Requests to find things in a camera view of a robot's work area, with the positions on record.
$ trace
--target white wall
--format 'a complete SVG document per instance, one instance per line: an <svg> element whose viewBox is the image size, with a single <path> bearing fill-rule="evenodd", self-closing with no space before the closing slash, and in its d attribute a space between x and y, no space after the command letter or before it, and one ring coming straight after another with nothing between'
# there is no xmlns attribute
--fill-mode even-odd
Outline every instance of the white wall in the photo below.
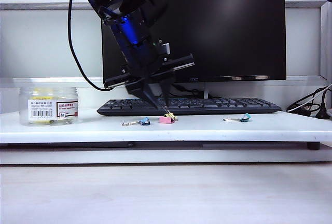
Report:
<svg viewBox="0 0 332 224"><path fill-rule="evenodd" d="M320 17L319 8L287 8L288 75L319 75ZM0 21L0 79L80 76L68 49L65 10L2 10ZM73 12L73 40L86 73L102 76L100 21L92 10ZM210 88L213 94L262 97L286 107L321 85L321 81L309 85L305 81L285 85L223 82L214 83ZM79 92L83 107L98 107L107 99L128 97L124 88L109 93L82 88ZM17 110L18 90L0 89L0 93L0 110Z"/></svg>

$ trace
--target white shelf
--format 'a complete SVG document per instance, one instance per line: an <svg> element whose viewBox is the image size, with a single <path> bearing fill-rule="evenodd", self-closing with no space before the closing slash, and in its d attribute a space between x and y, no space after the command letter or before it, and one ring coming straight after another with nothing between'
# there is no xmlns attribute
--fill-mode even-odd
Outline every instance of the white shelf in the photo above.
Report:
<svg viewBox="0 0 332 224"><path fill-rule="evenodd" d="M2 144L129 141L330 142L332 122L284 112L252 114L248 123L225 122L242 115L179 116L175 124L121 126L140 117L104 117L96 109L80 111L79 121L61 126L24 126L19 114L0 115Z"/></svg>

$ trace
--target pink binder clip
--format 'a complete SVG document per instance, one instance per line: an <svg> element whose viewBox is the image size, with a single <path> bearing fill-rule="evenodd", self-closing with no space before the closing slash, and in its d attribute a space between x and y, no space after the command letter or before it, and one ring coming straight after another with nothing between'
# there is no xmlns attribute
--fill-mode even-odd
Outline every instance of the pink binder clip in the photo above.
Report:
<svg viewBox="0 0 332 224"><path fill-rule="evenodd" d="M175 121L171 117L159 117L159 123L161 124L173 124Z"/></svg>

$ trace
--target white platform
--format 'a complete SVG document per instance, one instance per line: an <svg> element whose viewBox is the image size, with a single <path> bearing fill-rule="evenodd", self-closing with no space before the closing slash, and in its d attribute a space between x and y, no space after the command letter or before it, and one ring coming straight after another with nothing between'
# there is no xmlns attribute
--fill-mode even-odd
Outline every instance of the white platform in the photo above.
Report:
<svg viewBox="0 0 332 224"><path fill-rule="evenodd" d="M79 122L61 126L24 126L18 113L0 116L2 144L121 141L282 141L331 142L332 122L284 112L252 114L248 123L225 122L243 115L179 116L175 124L121 126L140 117L103 117L80 111Z"/></svg>
<svg viewBox="0 0 332 224"><path fill-rule="evenodd" d="M150 117L150 126L123 127L140 117L103 117L86 109L75 124L24 126L18 113L3 114L0 159L2 164L332 161L332 148L308 150L306 143L332 141L331 121L284 112L253 114L248 123L223 121L229 117L241 115L179 116L175 124ZM139 145L114 147L123 142Z"/></svg>

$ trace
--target label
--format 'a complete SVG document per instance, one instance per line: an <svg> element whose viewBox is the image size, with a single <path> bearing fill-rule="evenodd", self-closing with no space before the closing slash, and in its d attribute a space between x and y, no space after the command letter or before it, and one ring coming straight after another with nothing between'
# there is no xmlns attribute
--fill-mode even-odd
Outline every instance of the label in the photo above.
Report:
<svg viewBox="0 0 332 224"><path fill-rule="evenodd" d="M78 101L73 100L28 100L29 121L73 119L78 116Z"/></svg>

